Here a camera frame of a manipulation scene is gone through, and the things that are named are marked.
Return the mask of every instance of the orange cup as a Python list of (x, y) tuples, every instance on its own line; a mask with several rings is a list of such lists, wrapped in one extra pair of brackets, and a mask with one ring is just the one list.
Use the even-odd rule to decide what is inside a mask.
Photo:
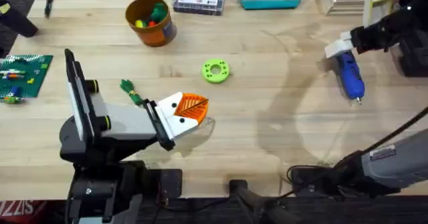
[[(156, 3), (163, 3), (167, 8), (167, 16), (165, 19), (152, 27), (136, 27), (135, 22), (137, 20), (146, 19), (152, 14)], [(125, 17), (129, 26), (142, 42), (152, 47), (158, 47), (169, 43), (174, 39), (177, 33), (171, 19), (168, 5), (163, 0), (135, 0), (126, 8)]]

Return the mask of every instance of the wooden table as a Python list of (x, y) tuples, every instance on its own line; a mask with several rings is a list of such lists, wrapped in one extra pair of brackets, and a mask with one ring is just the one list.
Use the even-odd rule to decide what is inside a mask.
[[(59, 156), (58, 134), (71, 114), (64, 48), (74, 51), (87, 78), (97, 79), (107, 102), (132, 105), (120, 79), (132, 80), (144, 98), (175, 92), (209, 98), (210, 122), (177, 140), (171, 152), (158, 144), (130, 159), (150, 168), (180, 168), (184, 197), (227, 195), (229, 179), (244, 178), (261, 195), (290, 190), (278, 176), (293, 164), (334, 164), (376, 142), (428, 103), (428, 79), (402, 77), (390, 54), (358, 56), (366, 83), (362, 106), (348, 101), (323, 60), (324, 47), (361, 24), (361, 16), (326, 17), (314, 0), (294, 10), (244, 11), (226, 0), (223, 16), (172, 12), (178, 34), (164, 47), (146, 47), (124, 19), (133, 0), (45, 0), (29, 18), (40, 33), (19, 36), (12, 54), (53, 54), (39, 97), (0, 105), (0, 200), (65, 199), (73, 169)], [(208, 84), (201, 66), (223, 58), (232, 75)], [(428, 118), (404, 135), (422, 130)], [(405, 190), (425, 194), (427, 184)]]

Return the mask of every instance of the blue glue gun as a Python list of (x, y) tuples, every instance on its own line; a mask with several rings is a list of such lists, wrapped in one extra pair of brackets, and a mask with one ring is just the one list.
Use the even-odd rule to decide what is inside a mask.
[(360, 69), (351, 51), (343, 53), (336, 57), (340, 68), (340, 79), (346, 95), (351, 100), (358, 101), (361, 104), (361, 98), (364, 96), (365, 86), (360, 75)]

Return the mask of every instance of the green ring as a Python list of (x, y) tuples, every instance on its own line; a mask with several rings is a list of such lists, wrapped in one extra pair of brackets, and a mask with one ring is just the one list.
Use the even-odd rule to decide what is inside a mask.
[[(218, 74), (214, 74), (212, 72), (213, 68), (219, 68), (220, 72)], [(229, 77), (229, 74), (229, 65), (222, 59), (210, 59), (202, 66), (202, 76), (212, 84), (220, 84), (221, 82), (224, 82)]]

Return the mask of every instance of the black cable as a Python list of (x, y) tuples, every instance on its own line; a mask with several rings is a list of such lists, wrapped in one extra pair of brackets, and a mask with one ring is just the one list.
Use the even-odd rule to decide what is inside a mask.
[(203, 205), (202, 207), (198, 207), (196, 209), (169, 209), (169, 208), (164, 207), (164, 210), (172, 212), (172, 213), (188, 213), (188, 212), (195, 213), (197, 211), (202, 211), (202, 210), (205, 210), (209, 207), (213, 207), (213, 206), (216, 206), (219, 204), (223, 204), (223, 203), (226, 203), (228, 201), (229, 201), (229, 197), (226, 199), (221, 199), (219, 201), (213, 201), (212, 203)]
[(420, 111), (420, 113), (418, 113), (415, 117), (413, 117), (412, 119), (410, 119), (409, 121), (407, 121), (406, 123), (404, 123), (402, 126), (400, 126), (398, 129), (396, 129), (394, 132), (390, 133), (389, 135), (387, 135), (386, 137), (382, 138), (380, 141), (372, 144), (370, 147), (368, 147), (367, 149), (365, 149), (364, 151), (362, 151), (360, 154), (350, 158), (347, 161), (343, 161), (338, 163), (336, 166), (334, 166), (331, 169), (328, 169), (327, 171), (324, 171), (323, 173), (315, 176), (313, 179), (306, 181), (304, 184), (297, 186), (295, 189), (287, 192), (284, 195), (281, 195), (279, 197), (274, 197), (268, 201), (280, 201), (283, 198), (286, 198), (288, 196), (290, 196), (293, 193), (299, 192), (302, 189), (306, 188), (308, 185), (319, 181), (320, 179), (326, 177), (327, 175), (329, 175), (330, 173), (334, 172), (336, 169), (339, 169), (340, 167), (345, 166), (346, 164), (348, 164), (350, 161), (354, 160), (355, 158), (360, 158), (361, 156), (363, 156), (364, 154), (369, 153), (370, 151), (378, 148), (379, 146), (381, 146), (382, 144), (390, 141), (392, 138), (396, 137), (397, 135), (401, 134), (404, 130), (408, 129), (410, 126), (414, 125), (416, 122), (420, 121), (420, 119), (422, 119), (424, 116), (426, 116), (428, 114), (428, 107), (425, 107), (425, 109), (423, 109), (422, 111)]
[(161, 207), (161, 206), (159, 206), (159, 207), (158, 207), (158, 209), (157, 209), (157, 211), (156, 211), (156, 214), (154, 214), (152, 224), (155, 224), (155, 223), (156, 223), (156, 220), (158, 219), (159, 213), (160, 213), (161, 211), (162, 211), (162, 207)]
[(281, 177), (283, 179), (283, 181), (288, 182), (289, 184), (293, 185), (293, 180), (290, 177), (290, 172), (294, 169), (294, 168), (308, 168), (308, 169), (323, 169), (325, 168), (324, 166), (318, 166), (318, 165), (312, 165), (312, 164), (297, 164), (294, 166), (290, 166), (287, 170), (287, 174), (286, 174), (286, 178), (284, 179), (283, 177)]

